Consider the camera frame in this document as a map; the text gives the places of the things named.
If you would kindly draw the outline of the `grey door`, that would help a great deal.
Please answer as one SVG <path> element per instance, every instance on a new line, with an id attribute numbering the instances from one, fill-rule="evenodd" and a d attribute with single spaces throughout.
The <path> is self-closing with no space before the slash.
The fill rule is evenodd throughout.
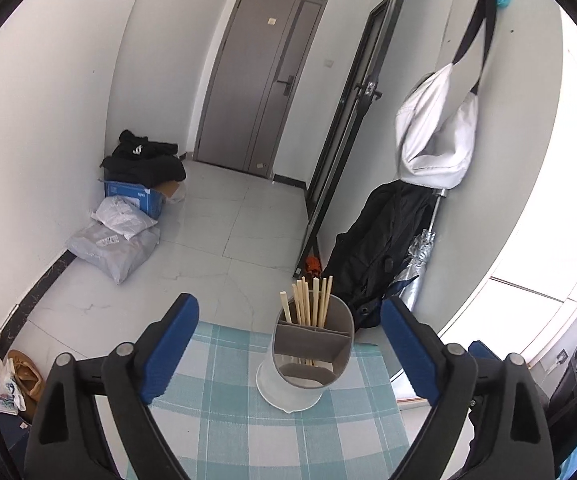
<path id="1" fill-rule="evenodd" d="M 200 116 L 195 159 L 270 177 L 323 0 L 236 0 Z"/>

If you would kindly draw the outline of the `white socks bundle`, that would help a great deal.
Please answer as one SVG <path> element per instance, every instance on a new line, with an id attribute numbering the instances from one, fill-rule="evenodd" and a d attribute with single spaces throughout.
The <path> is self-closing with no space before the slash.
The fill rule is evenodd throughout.
<path id="1" fill-rule="evenodd" d="M 13 360 L 0 359 L 0 413 L 16 416 L 26 411 L 26 402 L 15 380 Z"/>

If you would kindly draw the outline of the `wooden chopstick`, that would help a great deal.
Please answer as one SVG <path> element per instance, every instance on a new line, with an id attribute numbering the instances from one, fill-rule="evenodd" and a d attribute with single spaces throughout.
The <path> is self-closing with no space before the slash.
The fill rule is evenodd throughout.
<path id="1" fill-rule="evenodd" d="M 329 302 L 331 301 L 331 284 L 333 284 L 333 275 L 330 275 L 327 278 L 327 301 L 326 301 L 326 316 L 325 316 L 325 324 L 326 324 L 326 319 L 327 319 L 327 314 L 328 314 L 328 307 L 329 307 Z"/>
<path id="2" fill-rule="evenodd" d="M 312 312 L 311 326 L 319 326 L 320 278 L 312 280 Z"/>
<path id="3" fill-rule="evenodd" d="M 308 295 L 308 290 L 305 289 L 305 282 L 302 280 L 296 281 L 296 292 L 294 292 L 295 306 L 298 311 L 299 324 L 302 326 L 308 325 L 308 307 L 305 296 Z"/>
<path id="4" fill-rule="evenodd" d="M 310 292 L 309 285 L 305 278 L 302 278 L 299 283 L 300 289 L 300 304 L 302 310 L 303 324 L 305 326 L 311 325 L 311 309 L 310 309 Z"/>
<path id="5" fill-rule="evenodd" d="M 290 306 L 289 306 L 289 302 L 288 302 L 287 292 L 284 292 L 284 290 L 282 290 L 282 292 L 280 292 L 280 299 L 281 299 L 282 309 L 284 312 L 285 322 L 291 324 L 291 323 L 293 323 L 293 320 L 291 319 Z"/>
<path id="6" fill-rule="evenodd" d="M 293 287 L 294 305 L 295 305 L 295 310 L 296 310 L 297 323 L 302 325 L 303 324 L 303 317 L 302 317 L 299 281 L 293 283 L 293 285 L 291 285 L 291 287 Z"/>
<path id="7" fill-rule="evenodd" d="M 317 310 L 317 327 L 323 328 L 325 324 L 325 316 L 326 316 L 326 301 L 327 301 L 327 278 L 322 278 L 321 285 L 320 285 L 320 292 L 319 296 L 319 303 L 317 306 L 319 310 Z"/>
<path id="8" fill-rule="evenodd" d="M 312 313 L 312 289 L 311 284 L 306 278 L 302 278 L 303 296 L 305 296 L 305 306 L 308 308 L 309 315 Z"/>

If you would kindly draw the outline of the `blue cardboard box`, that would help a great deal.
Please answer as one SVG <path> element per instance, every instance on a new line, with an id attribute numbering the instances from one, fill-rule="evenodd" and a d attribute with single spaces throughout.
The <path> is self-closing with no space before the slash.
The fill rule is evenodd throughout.
<path id="1" fill-rule="evenodd" d="M 120 196 L 138 207 L 139 210 L 157 220 L 166 204 L 176 204 L 185 199 L 185 183 L 177 181 L 162 182 L 154 188 L 145 188 L 140 184 L 119 181 L 105 181 L 106 196 Z"/>

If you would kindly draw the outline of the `brown slipper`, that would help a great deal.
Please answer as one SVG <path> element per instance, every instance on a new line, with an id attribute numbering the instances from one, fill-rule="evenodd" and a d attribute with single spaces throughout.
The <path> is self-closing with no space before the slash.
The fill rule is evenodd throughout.
<path id="1" fill-rule="evenodd" d="M 14 377 L 27 399 L 38 403 L 41 400 L 46 381 L 31 358 L 18 350 L 10 350 L 8 358 L 13 362 Z"/>

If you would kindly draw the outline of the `white utensil holder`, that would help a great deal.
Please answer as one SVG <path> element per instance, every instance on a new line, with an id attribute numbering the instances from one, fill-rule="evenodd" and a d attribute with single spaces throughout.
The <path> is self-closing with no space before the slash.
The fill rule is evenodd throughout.
<path id="1" fill-rule="evenodd" d="M 273 408 L 287 414 L 313 408 L 345 373 L 353 342 L 353 316 L 335 296 L 329 298 L 322 327 L 290 323 L 279 313 L 256 373 L 259 393 Z"/>

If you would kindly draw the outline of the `grey plastic parcel bag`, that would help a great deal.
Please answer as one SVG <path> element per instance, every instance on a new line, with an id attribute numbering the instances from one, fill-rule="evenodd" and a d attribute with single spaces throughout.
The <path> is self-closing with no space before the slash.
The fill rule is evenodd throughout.
<path id="1" fill-rule="evenodd" d="M 121 284 L 151 257 L 159 240 L 157 228 L 146 229 L 127 240 L 96 222 L 75 232 L 68 238 L 66 247 L 76 257 L 103 271 L 116 284 Z"/>

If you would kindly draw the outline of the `silver folded umbrella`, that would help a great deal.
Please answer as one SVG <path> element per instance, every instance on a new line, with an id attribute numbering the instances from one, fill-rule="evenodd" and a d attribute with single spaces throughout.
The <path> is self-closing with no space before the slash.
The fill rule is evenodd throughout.
<path id="1" fill-rule="evenodd" d="M 413 238 L 407 250 L 407 262 L 387 290 L 387 297 L 398 296 L 410 311 L 414 309 L 423 286 L 427 263 L 433 252 L 433 245 L 435 245 L 435 223 L 438 211 L 442 200 L 447 195 L 448 190 L 446 188 L 438 188 L 438 190 L 433 191 L 433 197 L 435 197 L 433 213 L 423 226 L 421 233 Z"/>

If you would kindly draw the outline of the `white tote bag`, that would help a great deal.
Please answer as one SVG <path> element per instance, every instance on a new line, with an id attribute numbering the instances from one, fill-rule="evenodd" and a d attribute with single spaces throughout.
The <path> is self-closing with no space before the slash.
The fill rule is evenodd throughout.
<path id="1" fill-rule="evenodd" d="M 425 77 L 409 93 L 395 115 L 399 148 L 398 178 L 423 188 L 452 190 L 467 174 L 475 151 L 479 81 L 448 117 L 442 112 L 451 76 L 478 34 L 483 35 L 482 64 L 489 58 L 497 24 L 497 0 L 477 0 L 467 29 L 450 63 Z"/>

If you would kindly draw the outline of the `black clothes pile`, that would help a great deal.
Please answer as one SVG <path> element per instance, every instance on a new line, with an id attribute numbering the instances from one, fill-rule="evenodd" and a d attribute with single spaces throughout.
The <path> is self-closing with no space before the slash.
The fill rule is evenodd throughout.
<path id="1" fill-rule="evenodd" d="M 101 167 L 107 181 L 139 184 L 144 188 L 156 188 L 168 181 L 182 182 L 186 178 L 177 144 L 152 141 L 130 130 L 119 134 L 116 148 L 102 160 Z"/>

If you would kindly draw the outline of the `orange object on floor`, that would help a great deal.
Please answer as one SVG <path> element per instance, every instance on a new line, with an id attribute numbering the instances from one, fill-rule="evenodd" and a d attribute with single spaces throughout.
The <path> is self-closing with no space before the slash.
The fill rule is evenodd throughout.
<path id="1" fill-rule="evenodd" d="M 321 261 L 315 255 L 309 255 L 305 258 L 305 265 L 303 266 L 303 275 L 307 280 L 313 278 L 320 278 L 322 274 Z"/>

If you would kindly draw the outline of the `black jacket hanging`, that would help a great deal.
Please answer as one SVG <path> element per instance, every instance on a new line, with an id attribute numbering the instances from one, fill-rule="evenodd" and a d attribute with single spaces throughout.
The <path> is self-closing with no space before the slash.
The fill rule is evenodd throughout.
<path id="1" fill-rule="evenodd" d="M 355 330 L 381 324 L 381 298 L 403 269 L 413 238 L 433 213 L 433 190 L 393 181 L 369 194 L 360 216 L 335 246 L 323 274 L 343 300 Z"/>

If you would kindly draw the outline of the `black framed glass door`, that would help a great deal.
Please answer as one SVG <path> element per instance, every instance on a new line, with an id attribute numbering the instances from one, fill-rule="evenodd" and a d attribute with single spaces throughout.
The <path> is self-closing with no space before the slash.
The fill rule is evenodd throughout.
<path id="1" fill-rule="evenodd" d="M 309 221 L 305 228 L 294 277 L 305 274 L 307 258 L 319 253 L 320 231 L 334 197 L 363 118 L 371 105 L 381 99 L 377 90 L 389 44 L 404 0 L 383 0 L 369 12 L 331 127 L 305 196 Z"/>

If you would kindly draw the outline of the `teal plaid tablecloth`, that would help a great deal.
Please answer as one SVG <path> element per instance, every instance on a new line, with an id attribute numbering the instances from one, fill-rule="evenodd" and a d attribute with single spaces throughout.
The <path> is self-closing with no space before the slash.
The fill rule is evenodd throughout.
<path id="1" fill-rule="evenodd" d="M 405 433 L 381 351 L 355 344 L 346 372 L 309 410 L 286 414 L 256 387 L 270 335 L 200 323 L 150 406 L 193 479 L 387 479 Z"/>

